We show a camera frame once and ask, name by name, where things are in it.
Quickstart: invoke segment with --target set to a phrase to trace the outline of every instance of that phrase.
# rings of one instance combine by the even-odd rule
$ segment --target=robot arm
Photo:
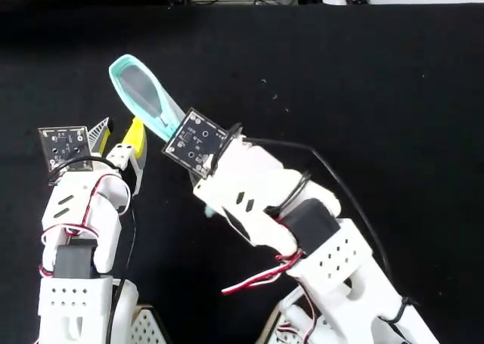
[[[79,146],[69,145],[76,139],[65,134],[69,134],[69,129],[41,129],[43,138],[63,144],[63,148],[52,149],[56,153],[79,153]],[[104,143],[99,143],[99,139],[104,140],[106,134],[107,131],[98,133],[89,139],[94,156],[102,153]],[[84,135],[78,135],[78,142],[86,140]],[[48,160],[57,161],[58,157],[52,158]],[[139,120],[133,121],[123,142],[107,154],[107,160],[117,169],[94,161],[87,171],[85,166],[75,166],[53,183],[42,218],[45,248],[40,268],[44,277],[39,297],[40,343],[106,342],[113,285],[119,284],[119,280],[101,274],[108,274],[113,267],[121,232],[119,215],[128,210],[141,184],[146,141]],[[112,342],[129,342],[137,300],[136,286],[123,282],[113,318]]]
[[[303,342],[401,344],[405,338],[412,344],[437,344],[413,306],[405,306],[392,324],[400,335],[380,319],[395,318],[402,297],[353,221],[338,218],[341,207],[333,193],[285,169],[267,151],[245,142],[239,132],[227,132],[221,144],[214,144],[206,133],[211,125],[197,111],[189,111],[164,151],[198,172],[201,179],[194,195],[223,215],[244,239],[254,246],[270,246],[291,260],[222,292],[253,287],[255,279],[271,281],[286,271],[301,288],[281,303],[281,311],[298,332],[310,335],[302,336]],[[302,288],[321,317],[309,318],[296,304]]]

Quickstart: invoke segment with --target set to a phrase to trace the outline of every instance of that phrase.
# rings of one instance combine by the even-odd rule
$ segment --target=black tabletop
[[[483,6],[84,8],[0,21],[2,342],[33,341],[39,324],[50,190],[36,128],[111,116],[114,144],[132,117],[107,68],[125,53],[184,109],[224,127],[242,122],[252,137],[317,147],[383,239],[397,289],[420,303],[441,342],[482,337]],[[274,252],[205,218],[186,171],[151,133],[148,144],[129,272],[140,300],[155,306],[174,342],[254,342],[294,282],[221,296],[272,267]],[[354,215],[309,155],[271,152],[310,169]],[[129,239],[126,222],[115,274]]]

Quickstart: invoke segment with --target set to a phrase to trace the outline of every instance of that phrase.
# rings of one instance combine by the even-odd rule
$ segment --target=perforated plastic part
[[[339,223],[341,229],[337,233],[288,271],[294,277],[312,277],[322,282],[321,293],[333,290],[371,258],[371,248],[355,224],[349,219],[340,219]]]
[[[131,344],[166,344],[153,314],[142,309],[131,326]]]
[[[112,279],[44,278],[40,284],[39,315],[83,317],[109,312]]]

